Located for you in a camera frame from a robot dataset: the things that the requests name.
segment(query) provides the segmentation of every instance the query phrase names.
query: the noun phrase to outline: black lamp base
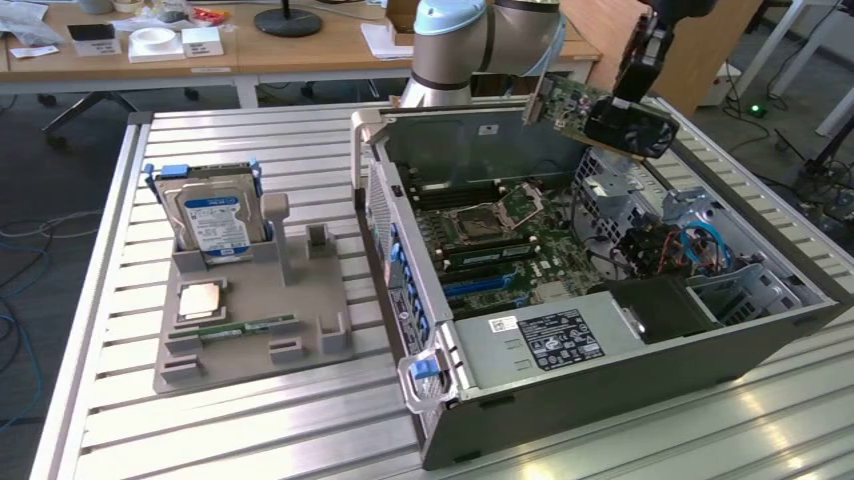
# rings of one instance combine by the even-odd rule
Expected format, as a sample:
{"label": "black lamp base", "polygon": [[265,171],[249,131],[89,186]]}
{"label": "black lamp base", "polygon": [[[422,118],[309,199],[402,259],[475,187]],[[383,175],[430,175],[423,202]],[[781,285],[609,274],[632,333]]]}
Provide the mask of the black lamp base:
{"label": "black lamp base", "polygon": [[281,8],[255,15],[258,29],[277,37],[306,37],[321,31],[323,20],[306,10],[291,9],[291,18],[285,18]]}

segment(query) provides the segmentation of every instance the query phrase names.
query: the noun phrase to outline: blue hard drive label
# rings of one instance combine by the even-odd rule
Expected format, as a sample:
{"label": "blue hard drive label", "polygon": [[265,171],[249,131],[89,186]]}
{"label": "blue hard drive label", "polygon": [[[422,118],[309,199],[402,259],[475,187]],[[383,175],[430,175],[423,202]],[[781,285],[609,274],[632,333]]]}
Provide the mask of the blue hard drive label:
{"label": "blue hard drive label", "polygon": [[238,197],[215,197],[185,202],[190,226],[199,250],[213,256],[227,257],[250,249],[246,224],[238,218]]}

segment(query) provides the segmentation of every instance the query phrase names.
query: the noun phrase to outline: expansion slot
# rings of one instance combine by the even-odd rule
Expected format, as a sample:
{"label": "expansion slot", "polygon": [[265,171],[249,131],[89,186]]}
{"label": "expansion slot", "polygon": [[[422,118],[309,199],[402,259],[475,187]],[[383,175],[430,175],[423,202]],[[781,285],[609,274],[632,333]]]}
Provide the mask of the expansion slot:
{"label": "expansion slot", "polygon": [[467,282],[457,285],[450,285],[443,288],[446,297],[457,297],[470,293],[486,292],[489,290],[497,290],[499,288],[508,288],[510,282],[516,277],[514,273],[502,275],[501,277],[489,278],[477,282]]}

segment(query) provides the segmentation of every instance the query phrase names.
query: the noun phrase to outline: slotted table surface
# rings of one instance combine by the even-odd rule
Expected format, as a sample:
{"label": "slotted table surface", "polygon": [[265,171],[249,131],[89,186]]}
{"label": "slotted table surface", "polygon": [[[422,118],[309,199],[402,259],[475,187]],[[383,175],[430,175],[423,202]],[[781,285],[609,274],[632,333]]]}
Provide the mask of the slotted table surface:
{"label": "slotted table surface", "polygon": [[[850,312],[736,382],[469,464],[421,469],[350,202],[350,115],[382,105],[163,113],[129,127],[32,478],[854,478]],[[854,290],[852,258],[681,120],[686,146]],[[290,194],[289,230],[330,223],[358,358],[158,396],[173,231],[139,171],[251,158],[265,189]],[[697,184],[672,154],[654,164],[674,186]]]}

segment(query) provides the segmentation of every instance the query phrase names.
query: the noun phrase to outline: power supply label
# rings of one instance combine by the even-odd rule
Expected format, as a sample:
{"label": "power supply label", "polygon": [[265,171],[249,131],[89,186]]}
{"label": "power supply label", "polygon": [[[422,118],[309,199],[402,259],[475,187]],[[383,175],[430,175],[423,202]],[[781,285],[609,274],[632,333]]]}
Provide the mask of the power supply label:
{"label": "power supply label", "polygon": [[605,356],[578,310],[518,322],[537,366],[554,370]]}

